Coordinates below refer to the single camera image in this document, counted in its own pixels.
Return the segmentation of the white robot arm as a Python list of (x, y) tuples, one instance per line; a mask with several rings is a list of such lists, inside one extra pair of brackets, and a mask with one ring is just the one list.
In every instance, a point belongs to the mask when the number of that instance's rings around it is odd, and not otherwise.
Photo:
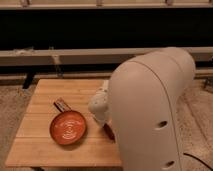
[(184, 171), (177, 101), (195, 76), (193, 57), (167, 47), (122, 63), (88, 103), (112, 124), (124, 171)]

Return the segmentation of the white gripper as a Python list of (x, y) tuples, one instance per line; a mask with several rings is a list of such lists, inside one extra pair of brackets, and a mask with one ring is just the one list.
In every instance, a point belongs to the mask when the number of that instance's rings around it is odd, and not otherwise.
[(108, 80), (98, 88), (88, 103), (88, 109), (93, 114), (94, 119), (104, 126), (109, 119), (108, 112)]

